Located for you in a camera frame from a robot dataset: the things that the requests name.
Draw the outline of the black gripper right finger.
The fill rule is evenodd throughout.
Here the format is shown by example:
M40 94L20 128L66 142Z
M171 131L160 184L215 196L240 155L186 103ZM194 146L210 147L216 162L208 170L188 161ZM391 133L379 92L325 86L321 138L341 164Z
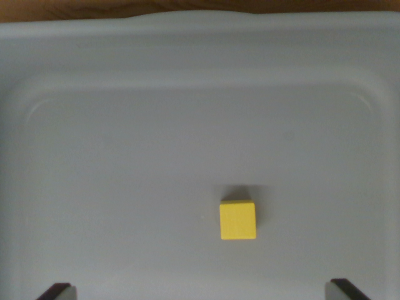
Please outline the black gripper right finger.
M324 287L325 300L370 300L346 278L331 279Z

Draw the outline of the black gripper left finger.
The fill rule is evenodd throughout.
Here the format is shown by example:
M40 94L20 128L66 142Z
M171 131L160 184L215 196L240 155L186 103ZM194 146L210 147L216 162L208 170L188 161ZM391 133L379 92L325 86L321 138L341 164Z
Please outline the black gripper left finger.
M76 286L68 282L54 283L37 300L76 300Z

